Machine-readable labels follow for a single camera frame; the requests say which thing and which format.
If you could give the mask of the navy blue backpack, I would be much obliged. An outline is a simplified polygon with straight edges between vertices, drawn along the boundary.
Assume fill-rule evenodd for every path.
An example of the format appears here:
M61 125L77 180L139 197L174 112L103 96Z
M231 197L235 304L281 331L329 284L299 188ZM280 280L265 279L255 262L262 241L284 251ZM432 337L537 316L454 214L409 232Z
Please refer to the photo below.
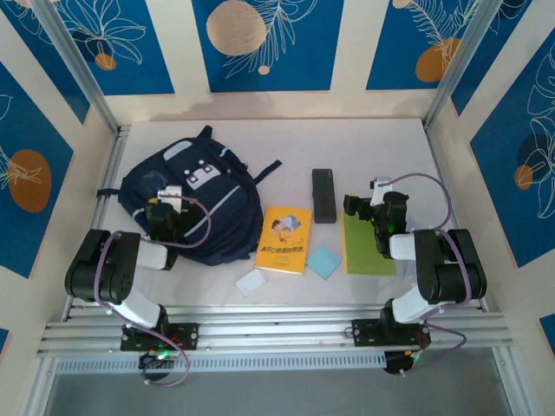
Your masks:
M212 127L204 126L197 136L177 140L141 161L119 188L97 193L117 196L123 209L147 234L148 201L157 198L157 191L167 185L180 185L182 196L198 200L212 218L207 240L195 249L181 249L180 255L215 266L247 259L256 251L264 222L257 186L281 164L276 160L253 177L247 164L212 137ZM185 226L183 237L192 244L205 231L206 223L201 220L191 230Z

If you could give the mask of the black pencil case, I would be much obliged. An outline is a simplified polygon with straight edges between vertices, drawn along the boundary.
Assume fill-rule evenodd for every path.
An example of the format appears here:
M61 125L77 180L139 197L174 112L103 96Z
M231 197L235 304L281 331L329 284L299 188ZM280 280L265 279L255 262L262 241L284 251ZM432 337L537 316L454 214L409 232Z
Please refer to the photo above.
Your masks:
M334 224L337 212L333 172L331 169L313 169L311 178L314 222Z

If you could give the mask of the green notebook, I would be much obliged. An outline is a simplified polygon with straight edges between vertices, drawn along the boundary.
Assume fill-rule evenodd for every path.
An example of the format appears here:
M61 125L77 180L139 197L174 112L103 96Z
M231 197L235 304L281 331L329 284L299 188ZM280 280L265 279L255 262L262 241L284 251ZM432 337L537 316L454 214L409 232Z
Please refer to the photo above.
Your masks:
M376 248L375 230L370 222L341 212L342 262L345 275L393 276L395 262Z

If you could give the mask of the light blue sticky note pad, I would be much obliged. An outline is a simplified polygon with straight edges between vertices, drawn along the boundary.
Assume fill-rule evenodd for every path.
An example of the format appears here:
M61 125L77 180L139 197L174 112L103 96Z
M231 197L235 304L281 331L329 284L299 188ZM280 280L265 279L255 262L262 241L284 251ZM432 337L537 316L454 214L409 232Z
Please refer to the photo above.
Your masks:
M306 265L323 280L327 280L340 262L341 258L338 255L321 246L308 256Z

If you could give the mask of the yellow cartoon cover book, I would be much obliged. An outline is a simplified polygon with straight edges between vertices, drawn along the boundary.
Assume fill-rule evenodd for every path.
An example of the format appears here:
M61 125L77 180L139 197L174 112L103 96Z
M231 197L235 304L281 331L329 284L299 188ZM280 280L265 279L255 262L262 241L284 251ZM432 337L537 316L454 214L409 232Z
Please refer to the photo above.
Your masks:
M311 224L311 209L269 205L264 215L255 267L302 275Z

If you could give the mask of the white card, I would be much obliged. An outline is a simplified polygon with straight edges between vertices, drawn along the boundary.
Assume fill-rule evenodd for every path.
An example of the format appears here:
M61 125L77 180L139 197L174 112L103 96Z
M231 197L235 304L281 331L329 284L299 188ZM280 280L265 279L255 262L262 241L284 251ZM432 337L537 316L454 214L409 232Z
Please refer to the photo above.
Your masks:
M235 282L235 286L243 296L249 296L265 284L265 278L259 270L252 270Z

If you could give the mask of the black left controller board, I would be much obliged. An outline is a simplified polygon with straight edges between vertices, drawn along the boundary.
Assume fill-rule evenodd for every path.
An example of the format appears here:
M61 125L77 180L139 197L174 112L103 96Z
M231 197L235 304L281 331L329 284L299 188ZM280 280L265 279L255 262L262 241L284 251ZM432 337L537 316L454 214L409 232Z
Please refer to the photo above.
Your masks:
M163 354L146 352L139 358L138 369L146 384L164 380L169 373L159 372L159 369L168 369L171 363Z

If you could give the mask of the black controller board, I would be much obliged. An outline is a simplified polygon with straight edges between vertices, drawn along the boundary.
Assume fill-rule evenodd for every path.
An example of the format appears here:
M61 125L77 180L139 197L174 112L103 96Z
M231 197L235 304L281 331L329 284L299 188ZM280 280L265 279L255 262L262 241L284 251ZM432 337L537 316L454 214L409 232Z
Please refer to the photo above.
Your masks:
M146 384L164 380L169 373L159 372L159 369L168 369L171 363L163 354L146 352L139 358L138 369Z
M388 374L404 377L408 371L418 366L418 361L423 352L423 348L385 351L386 367L384 371Z

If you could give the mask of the black right controller board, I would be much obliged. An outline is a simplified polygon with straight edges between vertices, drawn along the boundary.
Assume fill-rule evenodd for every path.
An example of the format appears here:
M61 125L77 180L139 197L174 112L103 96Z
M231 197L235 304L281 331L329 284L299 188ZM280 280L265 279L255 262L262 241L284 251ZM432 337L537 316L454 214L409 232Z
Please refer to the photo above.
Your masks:
M408 371L418 366L418 361L423 352L423 348L385 351L386 367L384 371L388 374L404 377Z

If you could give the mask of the aluminium side rail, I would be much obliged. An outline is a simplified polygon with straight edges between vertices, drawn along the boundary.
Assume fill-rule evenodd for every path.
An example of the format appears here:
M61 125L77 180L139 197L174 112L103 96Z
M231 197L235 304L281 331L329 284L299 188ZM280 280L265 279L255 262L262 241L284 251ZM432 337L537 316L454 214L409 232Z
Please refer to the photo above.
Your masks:
M463 306L486 294L486 275L470 231L461 227L457 217L460 212L456 209L456 190L445 154L433 139L428 142L447 201L447 218L427 241L428 263L417 268L430 271L428 280L434 289L435 302Z
M114 139L114 143L111 147L108 162L101 178L101 182L97 186L98 191L106 188L111 188L114 185L115 177L121 163L121 158L125 150L125 145L130 129L130 125L124 125L120 127L118 135ZM106 214L108 202L109 197L107 196L101 195L96 197L95 209L93 211L93 216L90 223L91 228L99 228L101 226Z

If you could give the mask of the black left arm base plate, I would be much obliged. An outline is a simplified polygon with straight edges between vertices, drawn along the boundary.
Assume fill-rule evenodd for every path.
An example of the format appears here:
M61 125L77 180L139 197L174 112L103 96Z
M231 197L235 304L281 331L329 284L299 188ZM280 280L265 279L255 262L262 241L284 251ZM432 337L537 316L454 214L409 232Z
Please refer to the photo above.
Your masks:
M196 350L199 338L198 323L163 323L155 328L183 350ZM137 328L122 327L120 350L123 352L174 351L167 341L162 341Z

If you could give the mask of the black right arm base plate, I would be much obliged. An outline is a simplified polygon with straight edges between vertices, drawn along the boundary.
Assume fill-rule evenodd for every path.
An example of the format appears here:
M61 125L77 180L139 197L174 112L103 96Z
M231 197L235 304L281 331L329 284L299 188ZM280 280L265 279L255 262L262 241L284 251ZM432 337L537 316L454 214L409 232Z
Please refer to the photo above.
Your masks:
M361 319L352 322L356 347L427 348L431 343L429 333L418 323L386 323L379 319Z

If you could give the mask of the aluminium rail beam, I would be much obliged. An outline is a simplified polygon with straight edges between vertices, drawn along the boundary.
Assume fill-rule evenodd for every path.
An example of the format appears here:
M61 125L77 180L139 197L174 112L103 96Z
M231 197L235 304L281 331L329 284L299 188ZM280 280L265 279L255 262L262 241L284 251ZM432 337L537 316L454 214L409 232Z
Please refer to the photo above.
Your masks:
M354 342L344 330L355 319L376 318L377 305L329 307L231 306L168 307L171 322L199 326L200 354L350 351ZM469 348L511 347L513 338L501 313L477 304L430 319L433 348L451 348L467 337ZM71 357L115 353L121 321L103 309L75 302L65 322L47 323L37 354Z

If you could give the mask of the aluminium frame post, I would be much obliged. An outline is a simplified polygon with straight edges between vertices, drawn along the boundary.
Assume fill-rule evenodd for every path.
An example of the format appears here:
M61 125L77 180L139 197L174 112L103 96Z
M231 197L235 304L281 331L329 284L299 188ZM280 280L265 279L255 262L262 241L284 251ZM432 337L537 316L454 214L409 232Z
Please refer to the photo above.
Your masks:
M99 84L94 78L69 30L50 0L29 0L40 24L49 36L58 55L74 77L80 90L95 109L108 131L117 138L120 124L114 117Z
M470 20L459 47L456 49L422 120L425 133L430 131L439 118L441 110L459 84L502 3L503 0L481 0L478 4L476 13Z

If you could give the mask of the short aluminium frame leg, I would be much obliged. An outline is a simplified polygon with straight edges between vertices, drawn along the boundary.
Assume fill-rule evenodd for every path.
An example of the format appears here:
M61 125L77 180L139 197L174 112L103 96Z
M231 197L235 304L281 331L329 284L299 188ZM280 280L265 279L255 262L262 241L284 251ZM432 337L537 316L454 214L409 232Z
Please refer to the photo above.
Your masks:
M492 351L512 415L522 416L522 403L509 348L493 347Z
M36 358L32 361L18 416L44 416L58 362L58 358L51 357Z

